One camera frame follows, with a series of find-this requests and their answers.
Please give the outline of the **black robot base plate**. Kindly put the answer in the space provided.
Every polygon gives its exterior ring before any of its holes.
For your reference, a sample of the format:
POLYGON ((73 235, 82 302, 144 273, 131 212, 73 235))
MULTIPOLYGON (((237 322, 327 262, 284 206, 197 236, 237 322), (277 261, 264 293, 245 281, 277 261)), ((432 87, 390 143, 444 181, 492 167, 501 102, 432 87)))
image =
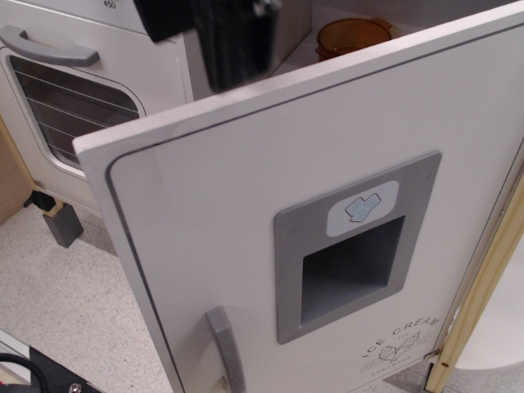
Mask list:
POLYGON ((29 348, 29 360, 43 373, 50 392, 101 393, 91 382, 73 373, 68 368, 49 358, 33 347, 29 348))

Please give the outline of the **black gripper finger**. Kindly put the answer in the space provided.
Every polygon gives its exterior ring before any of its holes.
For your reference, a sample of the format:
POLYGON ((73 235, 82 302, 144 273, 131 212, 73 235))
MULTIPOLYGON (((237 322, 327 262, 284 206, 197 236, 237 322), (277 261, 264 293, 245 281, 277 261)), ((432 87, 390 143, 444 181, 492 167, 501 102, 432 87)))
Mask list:
POLYGON ((279 1, 193 1, 210 89, 227 91, 268 72, 279 1))
POLYGON ((194 27, 189 0, 133 0, 143 27, 159 42, 194 27))

